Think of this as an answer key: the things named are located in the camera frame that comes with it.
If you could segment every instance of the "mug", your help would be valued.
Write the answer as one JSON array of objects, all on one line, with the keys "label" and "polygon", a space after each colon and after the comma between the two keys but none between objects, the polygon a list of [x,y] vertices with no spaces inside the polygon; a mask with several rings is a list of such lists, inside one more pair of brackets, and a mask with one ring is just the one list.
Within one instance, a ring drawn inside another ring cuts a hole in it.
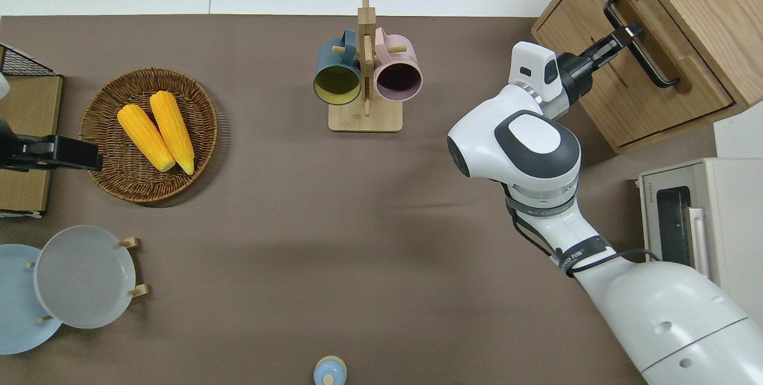
[{"label": "mug", "polygon": [[[390,53],[387,50],[395,46],[405,46],[405,51]],[[387,35],[378,27],[374,49],[379,58],[374,69],[374,83],[379,95],[398,102],[414,97],[421,90],[421,71],[411,41],[403,35]]]},{"label": "mug", "polygon": [[[360,63],[355,56],[358,34],[346,29],[342,38],[327,40],[318,53],[315,94],[329,105],[346,105],[360,95]],[[333,51],[343,46],[342,53]]]}]

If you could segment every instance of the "wooden cabinet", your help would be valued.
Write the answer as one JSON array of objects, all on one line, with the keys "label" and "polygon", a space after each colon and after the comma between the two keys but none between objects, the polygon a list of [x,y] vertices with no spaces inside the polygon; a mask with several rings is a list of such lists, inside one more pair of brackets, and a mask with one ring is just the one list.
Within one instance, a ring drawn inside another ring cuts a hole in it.
[{"label": "wooden cabinet", "polygon": [[[551,0],[532,26],[557,53],[579,54],[613,31],[607,0]],[[594,73],[580,100],[612,148],[622,153],[741,113],[763,99],[763,0],[618,0],[619,18],[637,21],[637,43],[666,80],[660,89],[628,50]]]}]

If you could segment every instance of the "yellow corn cob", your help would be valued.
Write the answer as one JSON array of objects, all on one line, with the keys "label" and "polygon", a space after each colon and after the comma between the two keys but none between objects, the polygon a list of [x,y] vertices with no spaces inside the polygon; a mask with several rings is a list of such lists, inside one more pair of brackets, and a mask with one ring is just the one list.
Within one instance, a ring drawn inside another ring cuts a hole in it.
[{"label": "yellow corn cob", "polygon": [[169,150],[159,131],[156,130],[156,126],[138,105],[131,103],[123,106],[117,113],[117,120],[122,125],[122,129],[133,140],[133,143],[156,169],[165,172],[175,165],[175,160],[169,154]]},{"label": "yellow corn cob", "polygon": [[150,102],[153,117],[169,152],[185,173],[193,174],[193,146],[174,95],[158,91],[152,95]]}]

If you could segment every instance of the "round woven tray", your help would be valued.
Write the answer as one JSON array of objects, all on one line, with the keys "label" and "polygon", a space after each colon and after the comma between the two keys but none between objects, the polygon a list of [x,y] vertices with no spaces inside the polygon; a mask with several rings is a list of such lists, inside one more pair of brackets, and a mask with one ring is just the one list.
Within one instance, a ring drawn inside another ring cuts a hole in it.
[{"label": "round woven tray", "polygon": [[[194,173],[175,165],[160,172],[142,155],[117,121],[117,112],[136,103],[151,113],[149,99],[159,90],[175,95],[194,151]],[[128,202],[150,203],[172,197],[193,184],[207,167],[218,140],[215,106],[199,83],[185,73],[147,67],[109,81],[93,97],[79,126],[79,138],[98,145],[103,154],[101,172],[90,177],[105,192]]]}]

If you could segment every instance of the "mug handle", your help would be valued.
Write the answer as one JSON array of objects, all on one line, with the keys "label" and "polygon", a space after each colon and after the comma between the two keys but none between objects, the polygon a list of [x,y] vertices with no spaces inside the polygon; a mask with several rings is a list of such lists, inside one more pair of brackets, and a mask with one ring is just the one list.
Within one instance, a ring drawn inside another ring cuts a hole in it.
[{"label": "mug handle", "polygon": [[392,61],[392,57],[389,55],[389,51],[387,51],[387,32],[384,32],[383,27],[376,27],[376,41],[374,42],[374,51],[376,51],[379,62],[385,64]]},{"label": "mug handle", "polygon": [[342,53],[342,63],[345,65],[351,65],[352,59],[355,58],[355,44],[358,43],[358,34],[351,29],[345,29],[344,35],[342,35],[342,46],[344,52]]}]

